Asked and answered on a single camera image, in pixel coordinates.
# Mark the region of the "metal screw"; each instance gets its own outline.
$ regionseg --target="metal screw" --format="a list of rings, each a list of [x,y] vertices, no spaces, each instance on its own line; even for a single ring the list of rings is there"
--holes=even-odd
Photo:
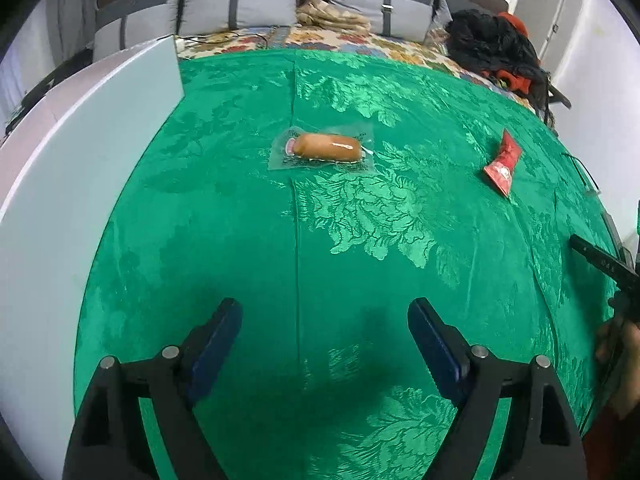
[[[551,366],[551,361],[546,355],[537,355],[536,363],[541,368],[549,368]]]
[[[489,351],[486,349],[485,346],[482,346],[482,345],[473,345],[471,347],[471,353],[481,359],[484,359],[489,355]]]
[[[162,349],[162,357],[164,357],[165,359],[174,359],[178,357],[179,353],[180,353],[180,349],[174,345],[165,346]]]
[[[100,360],[100,368],[102,368],[103,370],[108,370],[114,364],[116,364],[116,359],[115,359],[115,357],[110,356],[110,355],[107,355],[107,357],[103,357]]]

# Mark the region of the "green tablecloth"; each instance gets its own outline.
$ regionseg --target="green tablecloth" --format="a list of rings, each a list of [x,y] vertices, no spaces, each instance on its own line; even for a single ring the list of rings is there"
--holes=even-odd
[[[549,356],[581,420],[612,285],[567,240],[611,242],[599,200],[528,110],[436,71],[352,54],[249,52],[180,71],[184,100],[95,257],[76,408],[103,355],[148,358],[233,296],[242,331],[196,409],[231,480],[421,478],[454,415],[406,326],[409,302],[426,296],[497,356]],[[288,126],[361,121],[372,124],[377,174],[268,170]],[[504,127],[524,150],[508,200],[481,174]],[[478,478],[490,475],[507,408],[501,401]]]

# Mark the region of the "bread roll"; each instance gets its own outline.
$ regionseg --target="bread roll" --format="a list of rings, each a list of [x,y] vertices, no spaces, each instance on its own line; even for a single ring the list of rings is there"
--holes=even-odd
[[[360,141],[330,134],[301,134],[293,143],[293,153],[301,158],[358,162],[362,158]]]

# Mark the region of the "red packet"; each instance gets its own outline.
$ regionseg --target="red packet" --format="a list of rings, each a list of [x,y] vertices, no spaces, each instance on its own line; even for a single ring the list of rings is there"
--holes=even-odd
[[[504,196],[507,196],[511,190],[513,168],[515,168],[521,153],[522,148],[517,145],[505,128],[502,132],[502,142],[500,143],[498,156],[494,158],[491,164],[487,164],[484,167],[484,172],[494,181],[494,184]]]

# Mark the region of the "human hand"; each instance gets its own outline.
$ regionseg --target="human hand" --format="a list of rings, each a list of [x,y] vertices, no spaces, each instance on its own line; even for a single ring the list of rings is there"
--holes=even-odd
[[[606,362],[613,352],[609,334],[617,323],[617,318],[609,319],[598,330],[596,359],[601,363]],[[609,404],[622,419],[640,403],[640,328],[630,321],[624,321],[620,327],[620,339],[625,348],[622,376],[620,386],[609,399]]]

